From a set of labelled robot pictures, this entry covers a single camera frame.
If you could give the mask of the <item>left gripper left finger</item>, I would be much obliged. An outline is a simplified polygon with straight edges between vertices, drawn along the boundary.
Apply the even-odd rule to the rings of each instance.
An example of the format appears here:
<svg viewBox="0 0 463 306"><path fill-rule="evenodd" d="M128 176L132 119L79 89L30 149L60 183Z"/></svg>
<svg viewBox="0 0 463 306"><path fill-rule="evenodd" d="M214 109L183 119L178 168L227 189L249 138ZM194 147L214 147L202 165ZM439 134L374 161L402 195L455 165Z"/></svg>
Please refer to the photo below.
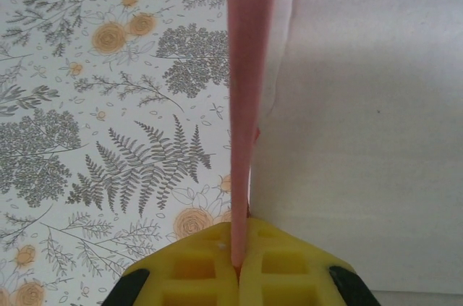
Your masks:
<svg viewBox="0 0 463 306"><path fill-rule="evenodd" d="M108 306L239 306L230 223L180 239L130 265Z"/></svg>

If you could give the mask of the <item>pink paper box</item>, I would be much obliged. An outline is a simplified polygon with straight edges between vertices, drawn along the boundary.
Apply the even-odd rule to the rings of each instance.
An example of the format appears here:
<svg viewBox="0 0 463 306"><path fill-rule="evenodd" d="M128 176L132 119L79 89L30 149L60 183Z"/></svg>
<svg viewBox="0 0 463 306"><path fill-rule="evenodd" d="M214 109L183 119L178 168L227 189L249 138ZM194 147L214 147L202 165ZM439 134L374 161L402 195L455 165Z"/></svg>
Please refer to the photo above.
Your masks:
<svg viewBox="0 0 463 306"><path fill-rule="evenodd" d="M463 0L227 0L248 212L373 289L463 294Z"/></svg>

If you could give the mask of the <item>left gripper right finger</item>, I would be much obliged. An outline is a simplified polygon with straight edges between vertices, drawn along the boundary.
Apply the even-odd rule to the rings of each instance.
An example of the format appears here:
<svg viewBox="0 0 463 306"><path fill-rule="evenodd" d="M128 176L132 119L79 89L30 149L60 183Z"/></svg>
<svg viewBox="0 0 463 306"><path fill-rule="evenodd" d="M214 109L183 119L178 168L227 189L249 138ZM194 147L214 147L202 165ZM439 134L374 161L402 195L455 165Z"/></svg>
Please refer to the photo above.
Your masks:
<svg viewBox="0 0 463 306"><path fill-rule="evenodd" d="M249 218L239 306L380 306L380 302L344 260Z"/></svg>

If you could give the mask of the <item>floral table mat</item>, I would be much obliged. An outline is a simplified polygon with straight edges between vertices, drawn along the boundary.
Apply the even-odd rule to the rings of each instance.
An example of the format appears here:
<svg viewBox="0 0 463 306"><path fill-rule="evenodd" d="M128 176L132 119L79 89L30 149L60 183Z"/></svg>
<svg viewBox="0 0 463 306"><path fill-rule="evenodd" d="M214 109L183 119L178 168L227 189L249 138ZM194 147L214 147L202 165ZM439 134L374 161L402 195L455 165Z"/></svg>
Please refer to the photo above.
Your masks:
<svg viewBox="0 0 463 306"><path fill-rule="evenodd" d="M0 306L101 306L229 219L226 0L0 0Z"/></svg>

